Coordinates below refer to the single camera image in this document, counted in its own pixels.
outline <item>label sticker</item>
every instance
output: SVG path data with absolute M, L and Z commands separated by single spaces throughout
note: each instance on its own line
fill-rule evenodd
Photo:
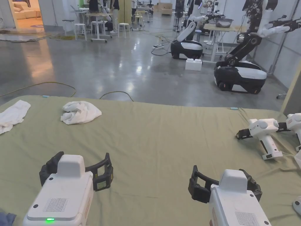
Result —
M 106 187 L 106 186 L 107 186 L 107 182 L 106 181 L 97 183 L 97 189 L 101 189 L 101 188 Z

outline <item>yellow cable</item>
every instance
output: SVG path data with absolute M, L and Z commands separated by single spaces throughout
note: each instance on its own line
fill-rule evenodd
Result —
M 3 96 L 5 96 L 5 95 L 8 95 L 8 94 L 11 94 L 11 93 L 14 93 L 14 92 L 17 92 L 17 91 L 22 90 L 22 89 L 26 89 L 26 88 L 29 88 L 29 87 L 32 87 L 32 86 L 37 86 L 37 85 L 41 85 L 41 84 L 45 84 L 45 83 L 57 83 L 57 84 L 61 84 L 61 85 L 64 85 L 64 86 L 69 86 L 69 87 L 71 87 L 72 89 L 74 89 L 74 93 L 72 94 L 71 97 L 73 97 L 74 94 L 76 93 L 76 89 L 75 89 L 73 86 L 70 86 L 70 85 L 67 85 L 67 84 L 64 84 L 64 83 L 60 83 L 60 82 L 41 82 L 41 83 L 38 83 L 38 84 L 33 84 L 33 85 L 31 85 L 31 86 L 27 86 L 27 87 L 24 87 L 24 88 L 21 88 L 21 89 L 17 89 L 17 90 L 15 90 L 15 91 L 12 91 L 12 92 L 9 92 L 9 93 L 0 95 L 0 97 L 3 97 Z
M 133 99 L 131 98 L 131 96 L 127 93 L 127 92 L 124 92 L 124 91 L 112 91 L 112 92 L 108 92 L 108 93 L 105 93 L 104 95 L 102 95 L 99 99 L 103 98 L 105 95 L 109 94 L 109 93 L 125 93 L 126 95 L 129 96 L 129 98 L 133 101 Z

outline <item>green fabric surface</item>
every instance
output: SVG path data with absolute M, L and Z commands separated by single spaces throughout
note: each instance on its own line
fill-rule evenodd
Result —
M 209 206 L 188 192 L 193 165 L 219 180 L 225 169 L 244 169 L 261 186 L 260 204 L 273 226 L 300 225 L 292 202 L 301 195 L 292 132 L 273 133 L 283 157 L 264 161 L 259 140 L 237 140 L 252 118 L 286 117 L 276 111 L 180 107 L 85 98 L 22 96 L 31 104 L 24 121 L 0 135 L 0 208 L 22 220 L 41 189 L 39 171 L 59 151 L 93 165 L 110 153 L 114 180 L 94 193 L 87 225 L 209 225 Z M 60 121 L 69 101 L 85 100 L 102 111 L 86 124 Z

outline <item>doorway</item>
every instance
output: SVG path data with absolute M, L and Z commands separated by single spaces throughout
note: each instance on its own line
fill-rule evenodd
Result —
M 44 25 L 39 0 L 9 0 L 16 28 L 43 32 Z

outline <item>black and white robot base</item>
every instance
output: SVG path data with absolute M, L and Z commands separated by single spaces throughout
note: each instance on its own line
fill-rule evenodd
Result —
M 266 80 L 266 73 L 255 64 L 238 62 L 235 67 L 227 62 L 217 62 L 214 82 L 222 91 L 258 94 Z
M 203 46 L 196 41 L 184 40 L 179 42 L 174 40 L 170 46 L 171 55 L 174 59 L 185 59 L 181 54 L 190 59 L 199 59 L 203 55 Z

